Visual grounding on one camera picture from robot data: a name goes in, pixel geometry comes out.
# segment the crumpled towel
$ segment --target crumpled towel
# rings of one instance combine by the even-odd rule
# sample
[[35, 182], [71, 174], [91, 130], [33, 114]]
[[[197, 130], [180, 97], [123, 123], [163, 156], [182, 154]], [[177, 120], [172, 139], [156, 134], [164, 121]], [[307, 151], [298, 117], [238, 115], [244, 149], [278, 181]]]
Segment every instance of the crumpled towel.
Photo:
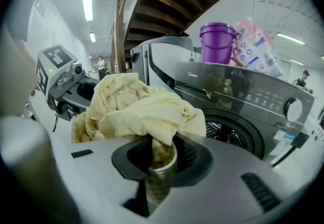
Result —
[[206, 136], [203, 112], [163, 87], [146, 86], [137, 73], [105, 76], [95, 87], [91, 105], [72, 125], [73, 143], [114, 137], [153, 137], [155, 168], [171, 160], [176, 132]]

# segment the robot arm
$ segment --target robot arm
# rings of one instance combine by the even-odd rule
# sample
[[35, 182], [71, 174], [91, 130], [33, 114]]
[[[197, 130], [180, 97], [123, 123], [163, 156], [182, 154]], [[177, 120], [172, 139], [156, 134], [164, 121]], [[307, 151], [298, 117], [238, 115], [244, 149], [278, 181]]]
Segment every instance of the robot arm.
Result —
[[87, 76], [77, 57], [61, 45], [39, 52], [35, 72], [50, 109], [68, 121], [90, 106], [99, 82]]

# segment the front-loading washing machine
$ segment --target front-loading washing machine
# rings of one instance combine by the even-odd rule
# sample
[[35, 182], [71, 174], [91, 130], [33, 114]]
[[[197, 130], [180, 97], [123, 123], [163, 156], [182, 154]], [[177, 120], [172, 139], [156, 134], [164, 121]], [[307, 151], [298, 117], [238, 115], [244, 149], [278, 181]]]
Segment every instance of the front-loading washing machine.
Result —
[[203, 110], [208, 138], [273, 165], [293, 149], [314, 102], [311, 94], [278, 78], [213, 63], [178, 63], [174, 90]]

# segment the purple cup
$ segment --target purple cup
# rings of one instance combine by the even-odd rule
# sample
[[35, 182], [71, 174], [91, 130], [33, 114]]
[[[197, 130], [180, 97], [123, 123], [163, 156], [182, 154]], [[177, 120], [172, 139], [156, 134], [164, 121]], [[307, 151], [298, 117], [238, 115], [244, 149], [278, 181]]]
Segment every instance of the purple cup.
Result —
[[200, 28], [202, 62], [228, 64], [232, 52], [235, 30], [229, 24], [208, 23]]

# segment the ceiling light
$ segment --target ceiling light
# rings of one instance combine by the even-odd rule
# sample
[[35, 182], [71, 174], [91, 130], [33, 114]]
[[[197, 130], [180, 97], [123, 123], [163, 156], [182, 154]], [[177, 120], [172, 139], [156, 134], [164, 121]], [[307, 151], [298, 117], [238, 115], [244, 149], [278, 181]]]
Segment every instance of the ceiling light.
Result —
[[85, 11], [86, 21], [93, 20], [92, 0], [82, 0], [83, 10]]
[[89, 35], [90, 35], [91, 41], [92, 42], [96, 42], [95, 33], [94, 32], [91, 32], [91, 33], [89, 33]]
[[282, 38], [285, 38], [285, 39], [288, 39], [288, 40], [292, 40], [292, 41], [294, 41], [294, 42], [296, 42], [296, 43], [298, 43], [298, 44], [302, 44], [302, 45], [305, 44], [304, 42], [302, 42], [302, 41], [300, 41], [300, 40], [297, 40], [297, 39], [295, 39], [295, 38], [289, 37], [289, 36], [284, 35], [284, 34], [282, 34], [282, 33], [277, 33], [277, 35], [280, 36], [280, 37], [282, 37]]
[[290, 60], [290, 61], [292, 61], [292, 62], [295, 62], [295, 63], [297, 63], [297, 64], [299, 64], [299, 65], [304, 65], [303, 63], [300, 63], [300, 62], [298, 62], [298, 61], [295, 61], [295, 60]]

